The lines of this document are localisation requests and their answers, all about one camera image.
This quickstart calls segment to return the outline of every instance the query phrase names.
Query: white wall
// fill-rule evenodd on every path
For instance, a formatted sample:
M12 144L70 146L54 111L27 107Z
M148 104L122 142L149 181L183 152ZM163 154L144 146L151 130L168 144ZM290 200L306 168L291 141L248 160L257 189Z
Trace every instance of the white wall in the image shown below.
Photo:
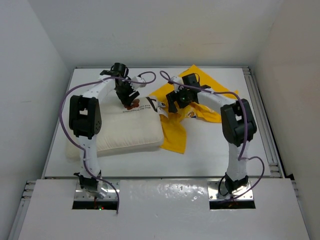
M312 239L320 239L320 1L286 0L255 74Z
M29 0L68 66L251 65L282 0Z
M41 177L67 70L27 0L0 1L0 240Z

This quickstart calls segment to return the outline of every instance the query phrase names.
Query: robotic arm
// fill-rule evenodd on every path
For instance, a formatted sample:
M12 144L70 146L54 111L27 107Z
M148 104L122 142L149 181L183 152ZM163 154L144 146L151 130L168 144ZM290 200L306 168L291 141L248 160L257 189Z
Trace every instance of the robotic arm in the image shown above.
M97 198L104 198L108 187L100 181L92 178L101 177L101 168L97 157L97 134L101 130L102 119L99 102L101 102L112 90L122 104L127 107L139 95L138 88L145 87L146 81L135 76L130 79L135 82L128 82L121 79L107 79L107 77L118 77L126 79L128 68L121 63L115 63L111 70L104 70L100 73L101 83L96 84L83 95L73 95L70 98L69 127L78 138L80 146L85 149L85 156L81 153L81 171L75 173L79 177L81 188L84 188L91 195Z
M196 102L221 115L223 135L229 144L229 162L225 173L225 187L228 193L231 194L234 190L246 185L248 183L248 175L247 161L245 159L247 158L249 147L248 142L253 139L254 133L257 132L257 125L249 102L246 99L241 100L246 113L248 142L246 142L242 154L242 158L245 159L239 159L245 136L244 113L239 101L222 94L214 94L214 90L207 85L200 86L194 73L182 78L174 76L171 78L171 82L178 84L174 83L174 90L166 95L170 113L178 111L175 102L179 108L185 108L191 102Z

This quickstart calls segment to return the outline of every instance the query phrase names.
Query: purple cable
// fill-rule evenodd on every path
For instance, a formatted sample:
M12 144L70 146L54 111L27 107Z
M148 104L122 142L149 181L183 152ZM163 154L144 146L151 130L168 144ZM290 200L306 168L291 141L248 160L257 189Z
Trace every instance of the purple cable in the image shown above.
M245 151L245 147L246 147L246 143L247 143L247 140L248 140L248 123L247 123L247 114L246 114L246 109L245 109L245 106L241 100L241 98L234 92L232 91L222 91L222 92L212 92L210 90L207 90L207 89L203 89L203 88L199 88L199 87L195 87L195 86L188 86L188 85L184 85L184 84L181 84L181 83L178 83L178 82L175 82L175 81L172 81L171 80L171 77L170 75L166 72L166 71L163 71L161 70L160 71L160 75L161 77L163 77L165 80L167 80L169 83L173 83L173 84L177 84L179 86L182 86L184 88L188 88L188 89L194 89L194 90L197 90L197 91L201 91L201 92L205 92L205 93L210 93L210 94L232 94L236 97L236 99L238 100L239 104L240 104L240 107L241 107L241 110L243 112L243 121L244 121L244 138L243 138L243 144L242 144L242 149L240 151L240 154L239 154L239 157L238 157L238 161L240 160L243 160L243 159L246 159L245 157L242 158L242 155L244 154L244 151ZM262 163L262 173L260 175L260 177L258 178L258 180L247 190L245 191L244 193L236 196L236 197L231 197L227 200L223 200L223 201L219 201L219 203L227 203L227 202L231 202L235 199L238 199L240 197L242 197L243 195L245 195L246 193L248 193L250 190L252 190L259 182L260 180L263 178L264 174L265 174L265 164L264 164L264 161L258 157L258 156L253 156L253 157L250 157L248 158L248 160L252 160L252 159L259 159L260 162Z
M156 80L156 74L153 72L153 71L145 71L145 72L142 72L140 73L138 76L141 77L142 75L144 74L153 74L153 80L151 81L147 81L145 82L144 84L151 84L153 83L155 80ZM60 124L61 124L61 127L62 127L62 130L66 136L66 138L73 144L75 145L77 148L83 150L83 165L84 165L84 168L85 170L87 171L87 173L93 177L94 179L96 179L97 181L102 181L102 182L105 182L106 184L110 185L114 190L115 190L115 194L118 198L118 204L117 204L117 207L116 207L116 213L118 214L119 212L119 205L120 205L120 198L119 198L119 194L116 190L116 188L110 183L108 182L107 180L104 180L102 178L99 178L99 177L96 177L94 176L88 169L87 167L87 164L86 164L86 161L85 161L85 158L86 158L86 149L83 148L82 146L80 146L79 144L77 144L69 135L67 129L66 129L66 126L64 124L64 120L63 120L63 117L62 117L62 111L63 111L63 107L64 107L64 104L65 104L65 101L68 97L68 95L70 93L72 93L74 90L76 89L79 89L79 88L82 88L82 87L85 87L85 86L89 86L89 85L94 85L94 84L99 84L99 83L102 83L103 81L106 81L106 80L109 80L109 79L115 79L115 80L122 80L122 81L126 81L126 82L129 82L129 83L133 83L133 84L141 84L141 82L138 82L138 81L133 81L133 80L129 80L129 79L125 79L125 78L122 78L122 77L117 77L117 76L109 76L109 77L106 77L102 80L99 80L99 81L93 81L93 82L88 82L88 83L84 83L84 84L80 84L78 86L75 86L73 88L71 88L69 91L66 92L66 94L64 95L61 103L60 103L60 106L59 106L59 121L60 121Z
M188 88L188 89L194 89L194 90L198 90L198 91L201 91L201 92L205 92L205 93L210 93L210 94L217 94L217 95L220 95L220 94L232 94L236 97L236 99L238 100L239 104L240 104L240 107L242 109L242 112L243 112L243 121L244 121L244 138L243 138L243 145L242 145L242 148L241 148L241 151L240 151L240 154L239 154L239 157L238 157L238 160L242 160L242 155L244 154L244 151L245 151L245 147L246 147L246 144L247 144L247 140L248 140L248 122L247 122L247 114L246 114L246 109L245 109L245 106L241 100L241 98L234 92L232 91L221 91L221 92L212 92L210 90L207 90L207 89L203 89L203 88L199 88L199 87L196 87L196 86L188 86L188 85L184 85L184 84L181 84L181 83L178 83L178 82L174 82L171 80L169 74L166 72L166 71L163 71L161 70L160 71L160 75L161 77L163 77L165 80L167 80L168 82L170 83L173 83L173 84L177 84L179 86L182 86L184 88Z

